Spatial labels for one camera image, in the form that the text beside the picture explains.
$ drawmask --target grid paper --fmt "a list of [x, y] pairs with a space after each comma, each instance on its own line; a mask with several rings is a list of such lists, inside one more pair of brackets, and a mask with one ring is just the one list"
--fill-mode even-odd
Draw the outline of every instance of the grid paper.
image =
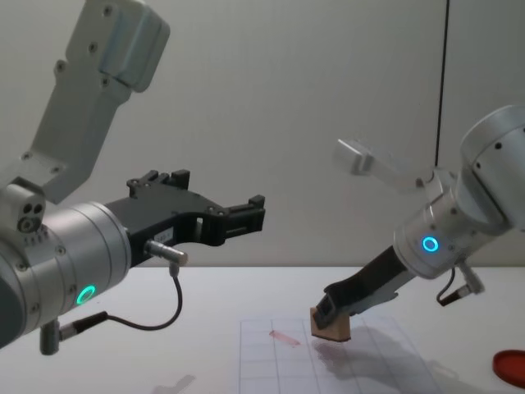
[[[352, 340], [310, 335], [302, 319], [240, 323], [239, 394], [441, 394], [392, 318], [352, 317]], [[269, 334], [298, 340], [293, 347]]]

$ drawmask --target wooden block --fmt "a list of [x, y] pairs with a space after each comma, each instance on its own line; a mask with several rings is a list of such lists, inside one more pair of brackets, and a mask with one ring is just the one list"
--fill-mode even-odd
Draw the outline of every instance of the wooden block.
[[314, 337], [336, 342], [346, 342], [350, 340], [350, 317], [348, 314], [337, 316], [334, 323], [320, 330], [313, 319], [313, 314], [316, 312], [316, 308], [310, 308], [310, 329]]

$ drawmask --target cable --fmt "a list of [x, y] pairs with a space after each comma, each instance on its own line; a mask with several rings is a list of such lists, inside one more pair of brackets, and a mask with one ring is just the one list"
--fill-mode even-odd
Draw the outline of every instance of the cable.
[[441, 118], [443, 115], [443, 96], [445, 92], [445, 65], [446, 65], [446, 49], [449, 38], [449, 17], [450, 17], [450, 0], [446, 0], [445, 4], [445, 29], [443, 32], [443, 53], [441, 55], [441, 80], [440, 80], [440, 101], [437, 109], [437, 133], [436, 133], [436, 156], [434, 165], [437, 167], [440, 157], [440, 139], [441, 139]]
[[445, 287], [443, 287], [443, 290], [441, 290], [439, 293], [437, 293], [437, 296], [436, 296], [436, 301], [441, 305], [441, 306], [445, 306], [447, 305], [445, 302], [443, 302], [443, 299], [441, 298], [445, 292], [447, 290], [450, 289], [450, 287], [452, 286], [452, 283], [454, 283], [454, 279], [456, 278], [456, 268], [452, 268], [450, 270], [450, 279], [449, 279], [449, 282], [445, 285]]
[[117, 316], [111, 316], [110, 314], [107, 316], [107, 320], [112, 320], [113, 322], [124, 324], [125, 326], [135, 328], [137, 330], [142, 330], [142, 331], [158, 331], [158, 330], [163, 330], [164, 328], [170, 327], [178, 319], [180, 312], [182, 311], [182, 288], [180, 287], [179, 278], [173, 277], [173, 282], [175, 283], [175, 288], [177, 290], [177, 297], [178, 297], [179, 302], [177, 305], [177, 310], [175, 311], [175, 314], [173, 315], [173, 317], [170, 318], [164, 324], [159, 324], [158, 326], [143, 326], [141, 324], [132, 323], [123, 318], [118, 318]]
[[180, 286], [179, 278], [176, 276], [177, 272], [173, 270], [173, 273], [174, 275], [172, 277], [173, 277], [173, 282], [175, 283], [175, 288], [177, 291], [178, 304], [177, 304], [176, 312], [173, 315], [173, 317], [170, 318], [164, 324], [159, 324], [158, 326], [143, 326], [141, 324], [132, 323], [123, 318], [118, 318], [117, 316], [111, 316], [110, 314], [107, 314], [107, 312], [104, 311], [98, 314], [93, 314], [91, 316], [88, 316], [87, 318], [76, 320], [73, 323], [69, 323], [66, 326], [63, 326], [60, 329], [60, 340], [65, 341], [66, 339], [74, 337], [84, 332], [85, 330], [93, 328], [107, 320], [112, 320], [114, 322], [124, 324], [125, 326], [135, 328], [137, 330], [142, 330], [142, 331], [158, 331], [158, 330], [162, 330], [164, 328], [170, 327], [179, 318], [180, 312], [182, 311], [182, 288]]

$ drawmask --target red object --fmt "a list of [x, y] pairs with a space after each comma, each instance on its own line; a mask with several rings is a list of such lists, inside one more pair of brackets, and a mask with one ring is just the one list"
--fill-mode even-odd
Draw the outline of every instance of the red object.
[[525, 351], [504, 350], [494, 356], [492, 369], [501, 380], [525, 388]]
[[288, 345], [292, 347], [296, 347], [301, 344], [301, 342], [297, 341], [296, 339], [292, 337], [288, 337], [287, 335], [283, 334], [282, 332], [278, 332], [278, 331], [270, 332], [270, 337], [273, 337], [274, 339], [277, 339], [278, 341], [287, 343]]

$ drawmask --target white table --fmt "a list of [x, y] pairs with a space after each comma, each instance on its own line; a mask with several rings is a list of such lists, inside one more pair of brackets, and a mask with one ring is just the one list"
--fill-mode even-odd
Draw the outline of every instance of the white table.
[[[239, 321], [308, 316], [308, 308], [321, 299], [325, 285], [356, 271], [184, 268], [180, 280], [185, 305], [172, 327], [140, 332], [104, 323], [63, 342], [53, 357], [39, 354], [38, 332], [33, 332], [0, 350], [0, 392], [235, 393]], [[371, 311], [397, 320], [444, 393], [523, 392], [501, 382], [492, 373], [491, 361], [499, 350], [525, 349], [525, 268], [477, 271], [486, 285], [483, 295], [471, 295], [442, 309], [435, 296], [448, 275], [433, 282], [415, 279], [398, 299]], [[61, 322], [106, 310], [140, 323], [160, 323], [174, 311], [174, 294], [166, 268], [132, 269], [117, 288]]]

